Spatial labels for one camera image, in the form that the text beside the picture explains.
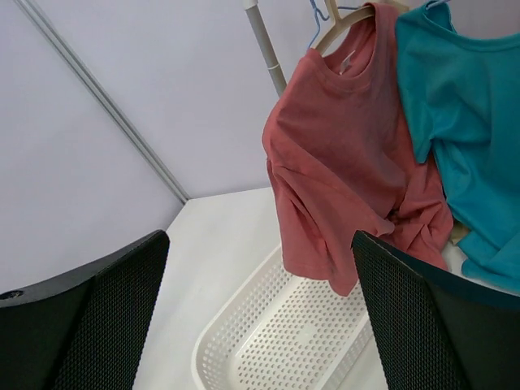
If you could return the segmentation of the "beige t shirt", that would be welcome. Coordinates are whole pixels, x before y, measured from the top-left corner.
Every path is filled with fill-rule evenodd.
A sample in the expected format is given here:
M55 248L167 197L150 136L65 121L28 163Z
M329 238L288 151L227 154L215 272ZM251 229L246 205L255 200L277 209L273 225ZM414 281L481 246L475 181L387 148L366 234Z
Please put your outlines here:
M453 220L453 229L450 232L449 241L457 245L464 237L470 233L470 229L458 220Z

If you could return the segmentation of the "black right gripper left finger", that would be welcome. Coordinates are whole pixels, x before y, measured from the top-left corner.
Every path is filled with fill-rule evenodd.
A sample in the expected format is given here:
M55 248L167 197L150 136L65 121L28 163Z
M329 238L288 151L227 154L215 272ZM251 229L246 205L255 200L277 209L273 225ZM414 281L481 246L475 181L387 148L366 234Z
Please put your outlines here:
M163 230L1 295L3 389L130 389L166 267Z

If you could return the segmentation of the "pink t shirt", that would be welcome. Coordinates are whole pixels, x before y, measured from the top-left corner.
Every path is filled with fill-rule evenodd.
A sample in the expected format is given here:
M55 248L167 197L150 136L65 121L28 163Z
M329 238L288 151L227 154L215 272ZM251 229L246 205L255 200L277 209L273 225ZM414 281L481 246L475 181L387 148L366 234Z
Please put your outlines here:
M453 228L433 157L414 157L397 87L398 10L370 5L329 55L301 58L262 134L285 269L341 296L362 230L432 266Z

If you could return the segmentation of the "beige plastic hanger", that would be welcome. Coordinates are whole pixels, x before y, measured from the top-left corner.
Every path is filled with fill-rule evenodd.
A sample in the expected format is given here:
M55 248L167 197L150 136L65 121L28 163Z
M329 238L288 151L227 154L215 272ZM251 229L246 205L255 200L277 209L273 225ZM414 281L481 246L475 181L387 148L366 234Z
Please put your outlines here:
M341 16L336 1L325 0L324 2L331 20L331 27L321 38L310 45L312 49L317 50L320 54L324 54L334 40L354 24L375 15L374 7L369 5L361 6L347 15Z

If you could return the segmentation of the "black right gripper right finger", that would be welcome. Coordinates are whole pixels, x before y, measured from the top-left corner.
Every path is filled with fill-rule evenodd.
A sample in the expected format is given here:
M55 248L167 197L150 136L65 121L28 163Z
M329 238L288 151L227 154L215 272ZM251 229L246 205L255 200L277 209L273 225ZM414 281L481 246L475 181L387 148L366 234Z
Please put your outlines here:
M368 232L351 249L390 389L517 389L519 298Z

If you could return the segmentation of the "light blue wire hanger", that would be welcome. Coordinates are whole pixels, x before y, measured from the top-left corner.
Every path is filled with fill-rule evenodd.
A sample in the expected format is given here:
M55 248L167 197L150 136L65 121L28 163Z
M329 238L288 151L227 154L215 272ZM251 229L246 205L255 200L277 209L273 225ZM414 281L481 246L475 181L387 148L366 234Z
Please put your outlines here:
M318 39L319 34L321 33L322 22L327 22L330 19L329 15L325 16L323 14L322 10L319 8L319 6L317 5L317 2L315 0L309 0L309 3L312 8L312 12L313 12L314 22L316 25L316 32L315 32L314 36L312 37L312 39L310 40L309 45L307 46L308 49ZM336 5L336 8L337 8L337 10L342 10L342 11L355 11L355 10L357 10L358 7L357 6L341 6L341 5L338 6L338 5Z

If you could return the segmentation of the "teal t shirt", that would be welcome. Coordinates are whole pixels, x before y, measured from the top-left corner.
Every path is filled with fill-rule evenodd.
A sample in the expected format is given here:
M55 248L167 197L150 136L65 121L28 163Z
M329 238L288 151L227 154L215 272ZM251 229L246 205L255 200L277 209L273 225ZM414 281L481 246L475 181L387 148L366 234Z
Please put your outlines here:
M460 35L430 1L396 22L397 81L415 158L434 158L462 274L519 290L519 37Z

